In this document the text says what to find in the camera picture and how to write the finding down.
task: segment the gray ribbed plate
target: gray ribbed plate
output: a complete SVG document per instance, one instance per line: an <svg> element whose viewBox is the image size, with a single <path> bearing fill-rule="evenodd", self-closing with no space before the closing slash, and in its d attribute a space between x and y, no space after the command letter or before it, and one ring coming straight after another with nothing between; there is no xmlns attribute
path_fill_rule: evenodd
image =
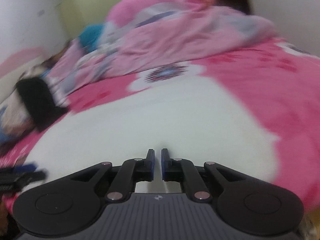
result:
<svg viewBox="0 0 320 240"><path fill-rule="evenodd" d="M48 240L23 234L18 240ZM242 233L215 214L207 204L194 203L184 193L140 194L110 204L87 229L59 240L299 240L294 233L256 237Z"/></svg>

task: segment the white wall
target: white wall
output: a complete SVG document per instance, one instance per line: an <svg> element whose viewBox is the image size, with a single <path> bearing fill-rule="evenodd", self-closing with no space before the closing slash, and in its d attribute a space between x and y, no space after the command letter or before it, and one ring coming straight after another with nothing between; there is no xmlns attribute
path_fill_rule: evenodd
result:
<svg viewBox="0 0 320 240"><path fill-rule="evenodd" d="M63 48L66 36L55 10L58 1L0 0L0 63L22 49L43 47L51 56Z"/></svg>
<svg viewBox="0 0 320 240"><path fill-rule="evenodd" d="M252 6L289 42L320 56L320 0L252 0Z"/></svg>

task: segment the black circular disc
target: black circular disc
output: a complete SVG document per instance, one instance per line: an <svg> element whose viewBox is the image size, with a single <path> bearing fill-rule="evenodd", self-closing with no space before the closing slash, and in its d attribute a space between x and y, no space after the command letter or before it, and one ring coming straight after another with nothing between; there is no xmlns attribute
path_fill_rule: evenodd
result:
<svg viewBox="0 0 320 240"><path fill-rule="evenodd" d="M258 214L272 214L281 207L281 201L270 194L255 193L244 199L244 205Z"/></svg>
<svg viewBox="0 0 320 240"><path fill-rule="evenodd" d="M53 181L23 193L14 203L14 218L27 232L67 236L87 228L100 211L92 186L81 181Z"/></svg>
<svg viewBox="0 0 320 240"><path fill-rule="evenodd" d="M274 236L296 229L303 205L292 192L259 181L228 184L217 201L220 217L230 226L251 235Z"/></svg>
<svg viewBox="0 0 320 240"><path fill-rule="evenodd" d="M60 214L72 207L72 198L66 194L53 193L46 194L38 198L36 208L45 214Z"/></svg>

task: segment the yellow wall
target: yellow wall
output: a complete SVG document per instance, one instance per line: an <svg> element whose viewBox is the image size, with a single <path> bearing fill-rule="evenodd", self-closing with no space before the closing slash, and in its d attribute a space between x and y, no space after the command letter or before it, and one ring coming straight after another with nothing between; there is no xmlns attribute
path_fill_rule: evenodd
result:
<svg viewBox="0 0 320 240"><path fill-rule="evenodd" d="M63 0L57 9L69 38L77 37L89 24L102 23L121 0Z"/></svg>

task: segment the pink bedsheet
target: pink bedsheet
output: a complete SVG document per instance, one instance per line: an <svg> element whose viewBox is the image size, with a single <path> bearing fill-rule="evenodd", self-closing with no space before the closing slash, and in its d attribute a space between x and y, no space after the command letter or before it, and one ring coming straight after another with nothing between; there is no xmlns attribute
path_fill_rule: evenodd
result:
<svg viewBox="0 0 320 240"><path fill-rule="evenodd" d="M218 80L244 103L261 125L279 137L276 149L280 171L274 183L297 194L306 210L318 206L320 59L284 40L272 38L191 63L204 66L206 71L202 76ZM173 64L155 69L151 79L141 78L141 73L105 79L72 93L70 108L80 112L148 89L159 79L173 80L182 73L185 73L183 69L176 69ZM139 89L132 85L137 80ZM27 155L41 135L33 132L23 139L7 156L0 158L0 165L12 165ZM11 210L15 197L4 199Z"/></svg>

